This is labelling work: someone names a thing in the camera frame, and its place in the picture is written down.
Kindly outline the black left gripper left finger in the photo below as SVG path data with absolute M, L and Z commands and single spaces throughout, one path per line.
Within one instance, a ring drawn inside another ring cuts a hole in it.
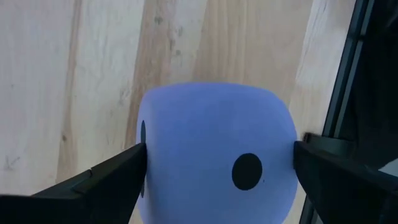
M 146 170 L 140 143 L 31 196 L 0 194 L 0 224 L 128 224 Z

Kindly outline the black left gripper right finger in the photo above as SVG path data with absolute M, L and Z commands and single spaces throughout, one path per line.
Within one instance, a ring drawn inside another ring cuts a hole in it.
M 294 169 L 324 224 L 398 224 L 398 177 L 303 141 Z

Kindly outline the purple foam die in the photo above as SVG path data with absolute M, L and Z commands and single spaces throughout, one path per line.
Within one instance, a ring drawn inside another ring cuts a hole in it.
M 148 91 L 137 140 L 147 146 L 144 224 L 282 224 L 293 204 L 297 135 L 271 91 L 186 83 Z

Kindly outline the black table frame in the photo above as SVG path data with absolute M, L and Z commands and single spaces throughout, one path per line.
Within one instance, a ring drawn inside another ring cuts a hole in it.
M 356 0 L 314 148 L 398 177 L 398 0 Z M 324 224 L 306 196 L 300 224 Z

